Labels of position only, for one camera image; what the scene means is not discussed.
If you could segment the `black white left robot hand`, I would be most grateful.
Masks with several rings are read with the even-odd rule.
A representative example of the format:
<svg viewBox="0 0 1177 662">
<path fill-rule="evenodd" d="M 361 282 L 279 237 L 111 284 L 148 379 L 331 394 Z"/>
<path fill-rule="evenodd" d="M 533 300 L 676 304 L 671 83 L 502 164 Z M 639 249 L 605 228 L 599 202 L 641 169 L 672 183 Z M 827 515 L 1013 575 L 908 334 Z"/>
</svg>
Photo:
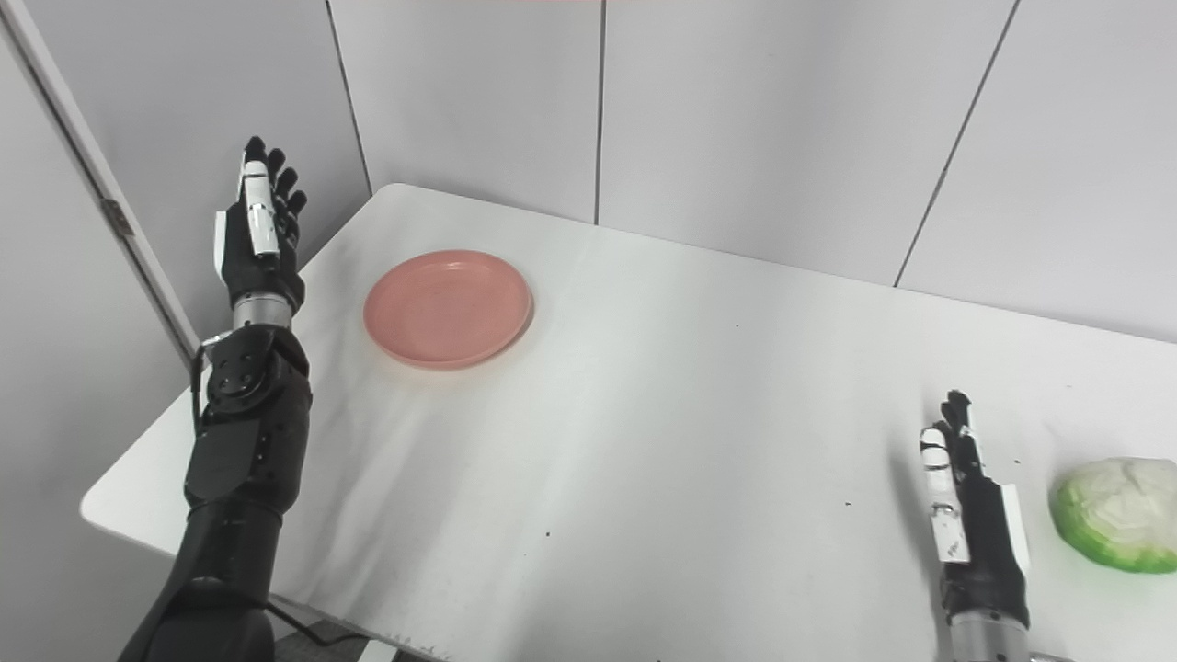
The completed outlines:
<svg viewBox="0 0 1177 662">
<path fill-rule="evenodd" d="M 292 315 L 305 302 L 298 273 L 299 217 L 307 196 L 281 148 L 251 137 L 242 152 L 235 201 L 217 214 L 217 269 L 232 306 L 251 296 L 277 296 Z"/>
</svg>

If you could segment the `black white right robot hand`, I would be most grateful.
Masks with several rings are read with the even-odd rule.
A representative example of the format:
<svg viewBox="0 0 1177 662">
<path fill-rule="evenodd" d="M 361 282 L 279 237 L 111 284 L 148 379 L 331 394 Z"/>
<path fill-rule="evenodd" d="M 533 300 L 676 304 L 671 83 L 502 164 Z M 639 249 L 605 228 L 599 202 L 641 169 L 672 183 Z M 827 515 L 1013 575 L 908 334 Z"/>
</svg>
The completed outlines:
<svg viewBox="0 0 1177 662">
<path fill-rule="evenodd" d="M 988 476 L 970 406 L 966 393 L 951 390 L 940 419 L 918 441 L 940 604 L 947 620 L 995 613 L 1029 628 L 1029 552 L 1017 490 Z"/>
</svg>

